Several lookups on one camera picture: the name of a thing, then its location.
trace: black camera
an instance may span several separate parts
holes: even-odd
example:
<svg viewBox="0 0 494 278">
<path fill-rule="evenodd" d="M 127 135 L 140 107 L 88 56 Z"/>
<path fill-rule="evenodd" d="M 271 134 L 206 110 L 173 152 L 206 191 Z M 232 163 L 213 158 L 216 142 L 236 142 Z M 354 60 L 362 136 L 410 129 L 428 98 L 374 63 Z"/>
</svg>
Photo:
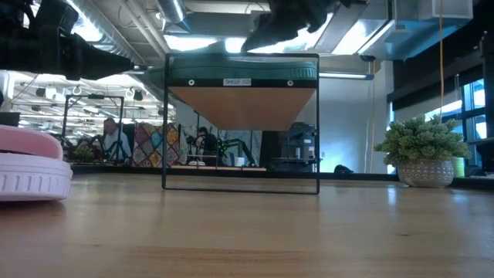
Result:
<svg viewBox="0 0 494 278">
<path fill-rule="evenodd" d="M 43 0 L 36 17 L 32 0 L 0 0 L 0 69 L 97 80 L 134 64 L 71 34 L 79 13 L 63 0 Z M 29 27 L 24 28 L 24 14 Z"/>
</svg>

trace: yellow cable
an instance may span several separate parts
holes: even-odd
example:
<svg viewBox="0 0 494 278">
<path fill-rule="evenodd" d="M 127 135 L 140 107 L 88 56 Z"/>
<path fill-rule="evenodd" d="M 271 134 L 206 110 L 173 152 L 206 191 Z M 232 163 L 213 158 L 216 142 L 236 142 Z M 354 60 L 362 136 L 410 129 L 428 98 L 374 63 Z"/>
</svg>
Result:
<svg viewBox="0 0 494 278">
<path fill-rule="evenodd" d="M 444 51 L 443 51 L 443 30 L 442 30 L 442 13 L 443 13 L 443 0 L 439 0 L 439 72 L 441 74 L 441 109 L 439 111 L 439 118 L 442 119 L 442 107 L 445 102 L 445 69 L 444 69 Z"/>
<path fill-rule="evenodd" d="M 371 144 L 371 150 L 370 150 L 370 168 L 369 168 L 369 173 L 372 174 L 372 163 L 374 162 L 374 138 L 375 138 L 375 131 L 376 131 L 376 60 L 372 62 L 372 74 L 374 75 L 374 78 L 372 79 L 372 144 Z"/>
</svg>

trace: white ribbed object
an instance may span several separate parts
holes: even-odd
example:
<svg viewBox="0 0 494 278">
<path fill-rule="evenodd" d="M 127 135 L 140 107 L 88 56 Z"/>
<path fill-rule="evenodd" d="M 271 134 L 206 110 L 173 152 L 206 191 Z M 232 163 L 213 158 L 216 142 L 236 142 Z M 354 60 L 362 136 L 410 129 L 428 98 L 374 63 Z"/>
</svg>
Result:
<svg viewBox="0 0 494 278">
<path fill-rule="evenodd" d="M 65 161 L 0 154 L 0 202 L 62 200 L 69 196 L 71 178 Z"/>
</svg>

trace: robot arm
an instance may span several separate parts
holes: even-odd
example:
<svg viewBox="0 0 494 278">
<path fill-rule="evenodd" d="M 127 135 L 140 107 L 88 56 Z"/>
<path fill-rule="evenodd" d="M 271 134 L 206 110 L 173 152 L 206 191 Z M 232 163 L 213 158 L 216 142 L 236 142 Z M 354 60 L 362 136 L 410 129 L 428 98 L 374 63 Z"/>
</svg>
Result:
<svg viewBox="0 0 494 278">
<path fill-rule="evenodd" d="M 72 29 L 78 12 L 63 0 L 43 0 L 36 17 L 32 0 L 0 0 L 0 70 L 97 80 L 134 68 L 125 57 L 96 49 Z M 29 27 L 23 27 L 24 14 Z"/>
<path fill-rule="evenodd" d="M 350 7 L 351 0 L 269 0 L 268 14 L 256 20 L 256 30 L 242 46 L 246 52 L 278 42 L 295 39 L 298 31 L 315 32 L 326 22 L 328 11 L 341 3 Z"/>
</svg>

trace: white wall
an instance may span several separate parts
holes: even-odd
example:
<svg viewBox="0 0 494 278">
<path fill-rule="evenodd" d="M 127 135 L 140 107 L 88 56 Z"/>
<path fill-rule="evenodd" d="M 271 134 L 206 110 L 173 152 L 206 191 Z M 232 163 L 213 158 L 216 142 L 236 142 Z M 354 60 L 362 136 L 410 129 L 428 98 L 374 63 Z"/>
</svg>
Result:
<svg viewBox="0 0 494 278">
<path fill-rule="evenodd" d="M 338 164 L 356 173 L 387 174 L 384 154 L 372 154 L 372 106 L 375 87 L 374 143 L 384 139 L 389 123 L 386 96 L 393 90 L 392 62 L 384 62 L 373 81 L 321 79 L 321 171 Z"/>
</svg>

